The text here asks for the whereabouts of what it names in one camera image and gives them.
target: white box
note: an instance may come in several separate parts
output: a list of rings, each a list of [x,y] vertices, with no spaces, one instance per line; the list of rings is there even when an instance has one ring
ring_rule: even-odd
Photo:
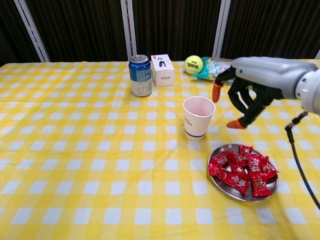
[[[175,69],[168,54],[152,55],[151,63],[152,75],[157,87],[174,85]]]

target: tennis ball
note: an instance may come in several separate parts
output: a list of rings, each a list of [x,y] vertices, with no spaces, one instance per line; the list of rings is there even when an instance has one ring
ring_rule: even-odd
[[[184,69],[188,74],[198,74],[201,72],[203,63],[200,57],[192,55],[184,61]]]

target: round silver plate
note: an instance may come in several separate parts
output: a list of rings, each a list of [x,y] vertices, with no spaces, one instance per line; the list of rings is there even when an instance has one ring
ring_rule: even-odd
[[[218,148],[216,148],[211,155],[209,156],[208,159],[208,166],[209,166],[209,161],[211,157],[218,157],[221,155],[221,153],[223,151],[232,151],[237,153],[238,152],[238,146],[239,144],[226,144],[226,145],[222,145]],[[253,154],[260,154],[262,156],[264,156],[261,152],[257,151],[257,150],[253,150],[252,151]],[[238,199],[241,201],[245,201],[245,202],[260,202],[263,200],[266,200],[268,198],[270,198],[277,190],[278,187],[278,175],[270,178],[267,182],[266,182],[266,188],[269,189],[272,192],[272,195],[270,196],[262,196],[262,197],[253,197],[252,196],[252,189],[251,189],[251,185],[248,188],[248,190],[246,191],[245,195],[243,196],[238,190],[236,190],[235,188],[233,188],[232,186],[227,185],[226,183],[224,183],[223,181],[221,181],[218,177],[216,176],[210,176],[212,182],[225,194],[229,195],[230,197],[234,198],[234,199]]]

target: can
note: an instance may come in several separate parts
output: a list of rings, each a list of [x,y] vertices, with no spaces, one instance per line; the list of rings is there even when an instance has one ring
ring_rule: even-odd
[[[146,55],[135,55],[130,58],[129,72],[131,91],[138,97],[152,93],[151,63]]]

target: candy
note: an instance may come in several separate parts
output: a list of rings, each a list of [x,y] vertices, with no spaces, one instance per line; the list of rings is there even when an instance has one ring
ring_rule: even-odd
[[[259,154],[248,154],[247,160],[249,164],[249,171],[260,173],[262,171],[262,168],[267,164],[269,157]]]
[[[222,154],[226,155],[226,158],[227,158],[229,163],[230,162],[234,162],[234,163],[238,164],[240,167],[245,167],[245,166],[248,165],[247,160],[243,156],[239,155],[236,152],[223,151]]]
[[[209,174],[211,177],[217,175],[219,173],[219,167],[214,165],[212,162],[209,162]]]
[[[231,187],[237,189],[242,195],[246,194],[247,189],[249,188],[249,183],[243,180],[234,172],[228,172],[225,175],[225,178],[221,179],[224,183],[228,184]]]
[[[227,158],[227,160],[228,160],[229,163],[230,163],[230,162],[234,162],[234,163],[237,162],[237,155],[236,155],[236,153],[233,152],[233,151],[223,151],[223,152],[222,152],[222,155],[225,155],[225,156],[226,156],[226,158]]]
[[[250,180],[252,185],[252,196],[266,197],[272,195],[272,192],[267,189],[266,177],[261,172],[250,172]]]
[[[211,157],[209,162],[218,167],[223,167],[228,163],[228,159],[227,156],[223,154],[221,156]]]
[[[227,169],[220,167],[220,172],[216,174],[216,176],[223,180],[227,177],[227,174],[230,173]]]
[[[249,180],[250,180],[249,175],[245,172],[243,167],[241,167],[233,162],[229,162],[229,165],[230,165],[231,171],[233,173],[236,173],[240,178],[242,178],[246,182],[249,182]]]
[[[271,162],[268,161],[267,164],[263,166],[262,172],[265,176],[265,179],[268,180],[277,175],[279,171],[272,165]]]
[[[248,161],[246,160],[245,157],[243,157],[242,155],[236,153],[236,163],[240,166],[240,167],[245,167],[248,165]]]
[[[253,151],[253,149],[254,149],[253,146],[244,146],[244,145],[238,146],[239,154],[242,156],[246,154],[250,154]]]

